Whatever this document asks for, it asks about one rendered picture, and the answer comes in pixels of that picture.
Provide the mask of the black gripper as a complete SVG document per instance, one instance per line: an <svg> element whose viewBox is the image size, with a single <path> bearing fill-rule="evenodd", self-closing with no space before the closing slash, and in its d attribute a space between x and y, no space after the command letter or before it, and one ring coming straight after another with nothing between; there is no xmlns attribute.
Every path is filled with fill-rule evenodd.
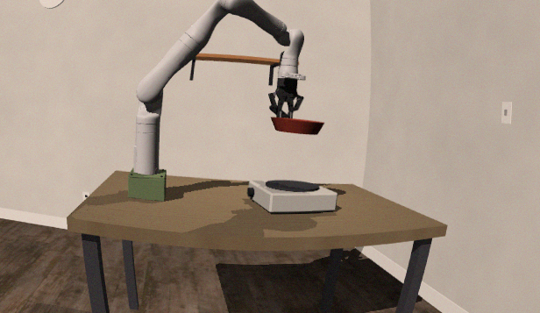
<svg viewBox="0 0 540 313"><path fill-rule="evenodd" d="M275 102L275 95L279 98L278 105ZM303 96L299 96L297 93L297 80L288 78L278 78L277 89L275 92L269 93L268 96L273 109L277 110L276 117L281 117L282 106L286 102L288 103L288 115L293 118L293 112L299 109L304 99ZM295 98L297 101L294 106Z"/></svg>

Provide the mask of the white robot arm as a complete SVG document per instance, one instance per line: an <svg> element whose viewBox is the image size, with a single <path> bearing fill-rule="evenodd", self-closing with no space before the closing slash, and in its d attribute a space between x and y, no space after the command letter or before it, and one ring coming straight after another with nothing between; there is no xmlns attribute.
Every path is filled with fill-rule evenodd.
<svg viewBox="0 0 540 313"><path fill-rule="evenodd" d="M137 87L139 110L136 117L136 144L133 151L134 173L159 173L163 89L179 70L202 51L217 24L228 13L251 20L272 35L280 45L289 46L287 51L281 53L278 78L305 81L306 76L298 74L298 58L304 43L301 30L287 30L287 26L282 21L263 10L253 0L216 0L181 35Z"/></svg>

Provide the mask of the red frying pan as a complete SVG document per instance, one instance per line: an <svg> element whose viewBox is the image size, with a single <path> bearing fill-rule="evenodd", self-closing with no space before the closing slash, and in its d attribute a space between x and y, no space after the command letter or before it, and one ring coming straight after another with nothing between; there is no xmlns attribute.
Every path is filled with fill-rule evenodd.
<svg viewBox="0 0 540 313"><path fill-rule="evenodd" d="M281 117L277 117L277 118L271 117L271 119L274 124L275 130L279 132L317 135L324 125L323 122L316 123L316 121L290 118L290 116L287 113L285 113L283 110L282 110ZM300 120L300 121L297 121L297 120Z"/></svg>

